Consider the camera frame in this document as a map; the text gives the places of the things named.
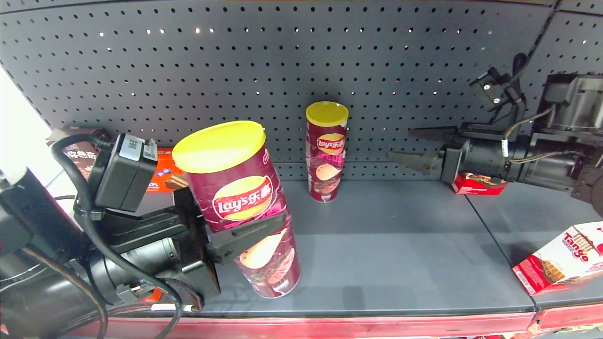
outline orange package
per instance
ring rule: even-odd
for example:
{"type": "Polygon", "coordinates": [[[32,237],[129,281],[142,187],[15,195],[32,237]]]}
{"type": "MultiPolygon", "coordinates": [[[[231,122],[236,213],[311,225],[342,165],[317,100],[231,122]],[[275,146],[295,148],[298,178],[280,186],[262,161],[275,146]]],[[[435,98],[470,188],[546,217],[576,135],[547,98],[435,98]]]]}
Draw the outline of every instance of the orange package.
{"type": "Polygon", "coordinates": [[[147,186],[147,193],[170,193],[188,187],[184,172],[172,159],[172,147],[159,147],[157,157],[157,170],[147,186]]]}

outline red snack box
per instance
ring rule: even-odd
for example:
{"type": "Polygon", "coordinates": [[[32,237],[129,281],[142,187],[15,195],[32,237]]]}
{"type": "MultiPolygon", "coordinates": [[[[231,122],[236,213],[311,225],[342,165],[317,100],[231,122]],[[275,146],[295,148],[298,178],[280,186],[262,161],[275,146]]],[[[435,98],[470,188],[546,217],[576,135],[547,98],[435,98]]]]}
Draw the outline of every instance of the red snack box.
{"type": "Polygon", "coordinates": [[[531,296],[579,287],[603,275],[603,221],[574,225],[513,267],[531,296]]]}
{"type": "Polygon", "coordinates": [[[233,121],[181,140],[172,153],[186,171],[203,217],[214,232],[284,212],[283,226],[235,259],[260,296],[278,298],[300,279],[291,214],[270,160],[262,126],[233,121]]]}
{"type": "MultiPolygon", "coordinates": [[[[55,142],[63,139],[69,135],[76,134],[90,134],[96,136],[107,137],[107,131],[104,128],[79,128],[79,127],[68,127],[68,128],[55,128],[52,133],[46,138],[46,145],[52,146],[55,142]]],[[[63,149],[64,154],[74,162],[75,166],[80,170],[80,173],[88,180],[90,171],[96,161],[98,155],[98,149],[94,147],[90,142],[78,142],[67,146],[63,149]]]]}
{"type": "Polygon", "coordinates": [[[452,189],[456,194],[499,195],[507,185],[509,183],[504,180],[496,183],[491,177],[459,173],[452,183],[452,189]]]}
{"type": "Polygon", "coordinates": [[[311,104],[306,110],[306,163],[310,196],[322,203],[337,196],[346,158],[348,110],[331,101],[311,104]]]}
{"type": "Polygon", "coordinates": [[[157,149],[157,170],[147,187],[147,193],[169,193],[188,187],[185,172],[176,167],[172,147],[157,149]]]}

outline white wall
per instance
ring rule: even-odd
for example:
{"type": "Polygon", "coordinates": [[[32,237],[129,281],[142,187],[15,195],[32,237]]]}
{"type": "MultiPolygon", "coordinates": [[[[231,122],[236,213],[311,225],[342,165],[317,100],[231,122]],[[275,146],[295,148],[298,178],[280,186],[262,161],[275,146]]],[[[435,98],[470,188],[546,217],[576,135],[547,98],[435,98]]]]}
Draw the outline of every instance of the white wall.
{"type": "Polygon", "coordinates": [[[46,146],[49,134],[50,128],[0,71],[0,170],[27,166],[43,185],[49,184],[61,171],[46,146]]]}

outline label sticker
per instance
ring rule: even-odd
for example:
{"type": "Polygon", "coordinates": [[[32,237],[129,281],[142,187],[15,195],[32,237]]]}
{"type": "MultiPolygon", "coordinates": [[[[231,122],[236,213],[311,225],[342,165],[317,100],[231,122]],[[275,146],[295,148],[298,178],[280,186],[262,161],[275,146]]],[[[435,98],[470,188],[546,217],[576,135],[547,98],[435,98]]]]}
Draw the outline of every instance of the label sticker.
{"type": "Polygon", "coordinates": [[[124,136],[124,143],[121,144],[121,149],[119,150],[119,156],[133,161],[139,161],[142,143],[140,138],[126,134],[124,136]]]}
{"type": "Polygon", "coordinates": [[[142,150],[142,156],[147,158],[147,159],[151,159],[154,161],[158,160],[157,157],[157,144],[155,144],[155,141],[153,139],[151,139],[149,141],[148,145],[144,145],[144,148],[142,150]]]}

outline lay's logo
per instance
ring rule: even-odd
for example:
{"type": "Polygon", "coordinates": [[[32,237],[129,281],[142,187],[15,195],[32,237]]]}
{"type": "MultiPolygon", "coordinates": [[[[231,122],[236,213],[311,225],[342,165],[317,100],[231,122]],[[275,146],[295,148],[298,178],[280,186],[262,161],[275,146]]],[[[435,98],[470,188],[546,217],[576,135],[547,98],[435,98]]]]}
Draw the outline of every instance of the lay's logo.
{"type": "Polygon", "coordinates": [[[346,144],[346,137],[339,133],[322,135],[316,140],[317,147],[327,154],[339,154],[346,144]]]}
{"type": "Polygon", "coordinates": [[[250,176],[223,186],[213,197],[216,214],[225,220],[242,221],[263,213],[272,202],[274,187],[268,176],[250,176]]]}

